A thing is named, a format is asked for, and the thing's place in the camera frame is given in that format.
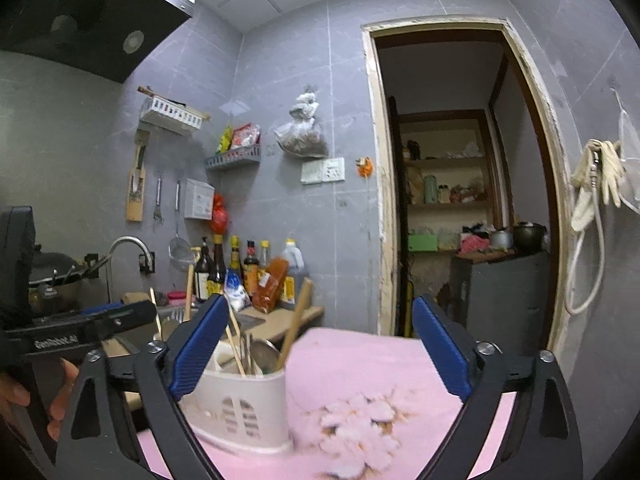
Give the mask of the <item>pale wooden chopstick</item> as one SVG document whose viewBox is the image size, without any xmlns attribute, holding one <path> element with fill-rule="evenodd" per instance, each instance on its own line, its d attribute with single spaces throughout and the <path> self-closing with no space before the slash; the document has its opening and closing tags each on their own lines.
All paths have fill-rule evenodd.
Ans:
<svg viewBox="0 0 640 480">
<path fill-rule="evenodd" d="M 160 312 L 158 312 L 155 290 L 153 287 L 149 288 L 149 296 L 155 309 L 154 320 L 155 320 L 156 334 L 153 336 L 153 340 L 163 341 L 163 325 L 162 325 L 162 321 L 160 320 Z"/>
</svg>

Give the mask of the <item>metal fork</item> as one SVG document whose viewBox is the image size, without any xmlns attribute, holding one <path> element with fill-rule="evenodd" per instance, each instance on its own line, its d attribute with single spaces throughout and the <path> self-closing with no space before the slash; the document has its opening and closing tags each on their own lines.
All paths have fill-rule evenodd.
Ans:
<svg viewBox="0 0 640 480">
<path fill-rule="evenodd" d="M 241 347 L 242 347 L 243 366 L 244 366 L 245 374 L 253 376 L 255 374 L 255 365 L 252 357 L 252 352 L 250 352 L 251 344 L 252 344 L 252 338 L 250 338 L 250 333 L 242 332 Z"/>
</svg>

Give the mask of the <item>thick wooden stick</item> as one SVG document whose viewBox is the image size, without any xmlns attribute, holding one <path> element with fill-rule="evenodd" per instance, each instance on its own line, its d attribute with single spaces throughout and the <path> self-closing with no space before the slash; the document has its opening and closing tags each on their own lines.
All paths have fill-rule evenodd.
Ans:
<svg viewBox="0 0 640 480">
<path fill-rule="evenodd" d="M 299 291 L 299 298 L 295 306 L 291 324 L 288 326 L 288 331 L 285 334 L 282 348 L 280 351 L 279 359 L 277 360 L 276 372 L 282 370 L 285 367 L 288 355 L 291 352 L 292 345 L 297 337 L 300 326 L 302 325 L 302 319 L 305 311 L 310 307 L 312 290 L 314 289 L 314 282 L 310 278 L 304 278 L 302 288 Z"/>
</svg>

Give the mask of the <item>black wok with lid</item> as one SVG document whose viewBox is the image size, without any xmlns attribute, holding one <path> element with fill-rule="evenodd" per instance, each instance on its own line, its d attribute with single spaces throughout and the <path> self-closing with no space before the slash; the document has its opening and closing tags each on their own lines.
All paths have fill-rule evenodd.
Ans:
<svg viewBox="0 0 640 480">
<path fill-rule="evenodd" d="M 62 252 L 42 252 L 36 247 L 29 275 L 28 300 L 35 316 L 78 311 L 81 284 L 96 280 L 106 256 L 88 254 L 76 260 Z"/>
</svg>

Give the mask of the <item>curved chrome faucet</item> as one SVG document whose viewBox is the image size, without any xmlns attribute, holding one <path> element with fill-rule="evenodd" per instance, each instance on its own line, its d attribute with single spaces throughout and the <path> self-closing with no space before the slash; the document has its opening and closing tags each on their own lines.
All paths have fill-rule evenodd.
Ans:
<svg viewBox="0 0 640 480">
<path fill-rule="evenodd" d="M 108 248 L 105 266 L 106 298 L 108 302 L 116 299 L 116 282 L 119 278 L 137 271 L 142 276 L 155 273 L 155 254 L 145 242 L 137 236 L 123 235 Z"/>
</svg>

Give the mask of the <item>white plastic utensil holder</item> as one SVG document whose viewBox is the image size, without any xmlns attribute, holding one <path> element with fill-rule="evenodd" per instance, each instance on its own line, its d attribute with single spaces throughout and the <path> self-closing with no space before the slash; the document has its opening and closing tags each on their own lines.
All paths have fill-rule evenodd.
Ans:
<svg viewBox="0 0 640 480">
<path fill-rule="evenodd" d="M 294 448 L 285 371 L 241 375 L 228 342 L 218 344 L 179 405 L 194 434 L 230 453 L 267 456 Z"/>
</svg>

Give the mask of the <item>wooden chopstick in holder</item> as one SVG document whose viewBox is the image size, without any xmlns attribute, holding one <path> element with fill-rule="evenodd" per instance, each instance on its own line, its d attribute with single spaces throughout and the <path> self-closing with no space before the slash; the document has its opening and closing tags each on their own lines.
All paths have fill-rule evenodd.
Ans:
<svg viewBox="0 0 640 480">
<path fill-rule="evenodd" d="M 192 318 L 192 296 L 194 285 L 194 264 L 188 267 L 188 277 L 186 278 L 186 302 L 183 308 L 183 322 L 189 322 Z"/>
</svg>

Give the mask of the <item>metal ladle spoon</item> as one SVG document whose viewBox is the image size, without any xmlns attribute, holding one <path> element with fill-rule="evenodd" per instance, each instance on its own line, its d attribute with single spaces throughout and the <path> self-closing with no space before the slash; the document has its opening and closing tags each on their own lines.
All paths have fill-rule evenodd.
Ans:
<svg viewBox="0 0 640 480">
<path fill-rule="evenodd" d="M 250 357 L 264 375 L 279 369 L 280 351 L 268 340 L 253 339 L 250 342 Z"/>
</svg>

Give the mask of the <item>white salt packet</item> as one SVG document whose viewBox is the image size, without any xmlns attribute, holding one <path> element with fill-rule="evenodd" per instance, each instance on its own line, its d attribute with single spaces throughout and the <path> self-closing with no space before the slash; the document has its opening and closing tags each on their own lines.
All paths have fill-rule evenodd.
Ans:
<svg viewBox="0 0 640 480">
<path fill-rule="evenodd" d="M 226 273 L 224 296 L 235 312 L 240 312 L 250 306 L 250 296 L 248 296 L 241 278 L 232 269 Z"/>
</svg>

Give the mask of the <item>dark wine bottle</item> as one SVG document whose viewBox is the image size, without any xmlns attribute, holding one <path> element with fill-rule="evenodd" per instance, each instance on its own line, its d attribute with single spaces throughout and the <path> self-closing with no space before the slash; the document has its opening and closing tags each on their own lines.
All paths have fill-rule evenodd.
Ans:
<svg viewBox="0 0 640 480">
<path fill-rule="evenodd" d="M 194 268 L 196 298 L 201 302 L 204 302 L 209 297 L 207 283 L 211 266 L 207 240 L 203 237 L 198 260 L 196 260 Z"/>
</svg>

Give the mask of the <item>dark soy sauce bottle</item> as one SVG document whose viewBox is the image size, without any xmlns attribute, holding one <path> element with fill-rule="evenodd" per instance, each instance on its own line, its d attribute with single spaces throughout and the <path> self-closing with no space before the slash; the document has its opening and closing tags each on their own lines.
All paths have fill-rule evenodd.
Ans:
<svg viewBox="0 0 640 480">
<path fill-rule="evenodd" d="M 212 296 L 213 294 L 221 295 L 224 292 L 227 268 L 224 264 L 224 248 L 222 247 L 223 241 L 224 238 L 221 234 L 214 235 L 213 266 L 210 269 L 206 282 L 209 296 Z"/>
</svg>

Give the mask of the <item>wooden knife holder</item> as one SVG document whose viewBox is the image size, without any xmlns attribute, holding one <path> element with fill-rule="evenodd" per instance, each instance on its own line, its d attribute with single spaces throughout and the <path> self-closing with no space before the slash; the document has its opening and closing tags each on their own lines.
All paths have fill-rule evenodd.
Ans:
<svg viewBox="0 0 640 480">
<path fill-rule="evenodd" d="M 141 222 L 143 220 L 146 177 L 144 156 L 149 138 L 149 131 L 142 129 L 138 129 L 134 136 L 134 160 L 128 174 L 125 206 L 125 220 L 127 222 Z"/>
</svg>

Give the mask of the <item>red cap sauce bottle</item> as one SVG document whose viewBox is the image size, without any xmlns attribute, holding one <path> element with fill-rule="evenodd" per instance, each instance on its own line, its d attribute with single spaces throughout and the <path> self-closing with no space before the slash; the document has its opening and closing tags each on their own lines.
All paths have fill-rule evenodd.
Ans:
<svg viewBox="0 0 640 480">
<path fill-rule="evenodd" d="M 254 296 L 258 289 L 259 260 L 256 256 L 254 240 L 249 240 L 246 246 L 246 256 L 243 262 L 244 288 L 247 295 Z"/>
</svg>

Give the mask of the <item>plastic bag of dried goods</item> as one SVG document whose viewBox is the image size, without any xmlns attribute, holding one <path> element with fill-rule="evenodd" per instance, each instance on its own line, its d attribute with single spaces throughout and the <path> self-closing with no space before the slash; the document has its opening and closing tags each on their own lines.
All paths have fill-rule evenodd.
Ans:
<svg viewBox="0 0 640 480">
<path fill-rule="evenodd" d="M 316 88 L 306 86 L 288 111 L 290 120 L 272 129 L 279 148 L 293 157 L 326 158 L 329 147 L 317 117 L 318 102 Z"/>
</svg>

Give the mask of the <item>grey wall shelf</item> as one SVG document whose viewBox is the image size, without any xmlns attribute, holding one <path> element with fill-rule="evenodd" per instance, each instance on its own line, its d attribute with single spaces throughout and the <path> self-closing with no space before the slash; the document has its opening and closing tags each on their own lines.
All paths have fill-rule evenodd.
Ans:
<svg viewBox="0 0 640 480">
<path fill-rule="evenodd" d="M 205 159 L 205 168 L 212 171 L 226 171 L 228 169 L 259 164 L 262 160 L 262 147 L 259 144 L 232 148 L 224 153 L 218 153 Z"/>
</svg>

